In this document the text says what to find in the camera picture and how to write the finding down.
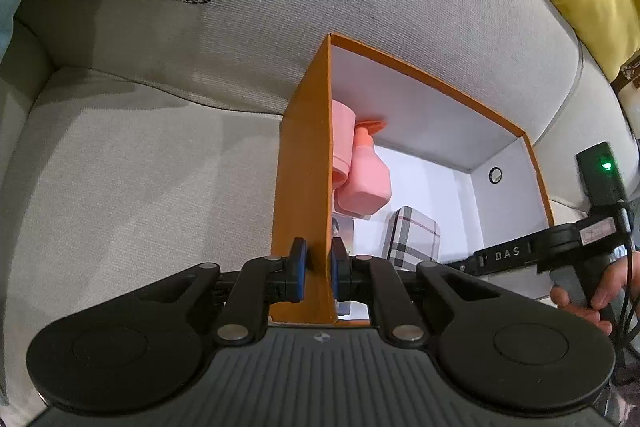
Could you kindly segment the person's right hand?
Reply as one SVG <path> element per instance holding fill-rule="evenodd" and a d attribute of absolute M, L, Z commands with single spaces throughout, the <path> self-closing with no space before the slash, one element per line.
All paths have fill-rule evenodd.
<path fill-rule="evenodd" d="M 613 325 L 602 317 L 601 311 L 620 293 L 623 288 L 629 288 L 630 299 L 639 295 L 639 253 L 632 253 L 632 271 L 630 282 L 627 282 L 627 261 L 620 259 L 608 266 L 603 273 L 597 290 L 586 307 L 576 306 L 567 291 L 554 285 L 550 291 L 550 299 L 559 309 L 570 312 L 576 317 L 594 324 L 605 335 L 612 333 Z"/>

